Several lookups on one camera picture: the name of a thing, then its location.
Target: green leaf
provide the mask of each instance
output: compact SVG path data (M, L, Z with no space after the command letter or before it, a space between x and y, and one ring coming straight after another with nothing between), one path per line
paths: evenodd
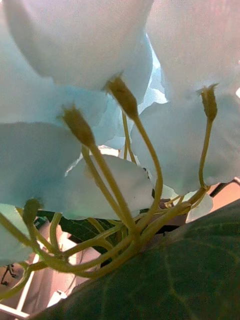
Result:
M46 217L50 222L53 219L54 213L50 211L38 211L37 215L39 217ZM108 230L114 225L107 220L103 219L96 219L101 226L104 228L104 230ZM67 232L73 236L75 236L79 243L84 242L86 240L92 239L95 236L99 234L98 230L87 220L69 220L64 217L61 218L59 222L62 231ZM109 237L111 243L115 246L119 239L117 238L116 234L113 234ZM107 250L101 246L95 246L94 249L96 249L99 253L104 254Z
M239 320L240 202L171 232L32 320Z

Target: flower petal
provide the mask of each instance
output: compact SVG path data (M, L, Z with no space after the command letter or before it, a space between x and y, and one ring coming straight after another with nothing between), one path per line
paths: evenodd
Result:
M134 163L112 155L104 155L118 186L132 214L136 216L140 209L149 208L153 203L152 189L144 169ZM115 212L95 184L85 161L82 159L68 173L61 184L47 190L44 203L53 211L61 211L67 219L93 217L101 219L118 219Z
M240 175L240 100L220 87L216 87L215 94L218 112L203 172L204 182L209 186ZM197 190L207 123L201 97L178 104L154 103L140 118L159 158L164 184L179 195ZM135 127L131 138L132 151L154 175L152 159Z
M26 236L29 235L28 230L12 205L0 204L0 212L10 220ZM33 252L32 248L26 247L20 243L7 229L0 224L0 266L14 264L16 262L25 261Z
M0 148L0 203L20 208L30 198L45 200L81 152L69 130L46 123L0 124Z
M107 108L104 92L58 86L41 78L27 63L8 32L0 3L0 122L45 122L63 126L57 118L63 105L75 104L91 126Z
M210 197L209 194L206 194L200 204L196 206L196 208L192 209L187 217L186 217L186 223L192 222L196 219L199 219L201 217L204 217L205 215L209 214L209 212L213 208L213 198Z
M172 93L220 82L240 59L239 0L155 0L147 33Z
M153 0L7 0L11 32L39 74L100 90L140 48Z

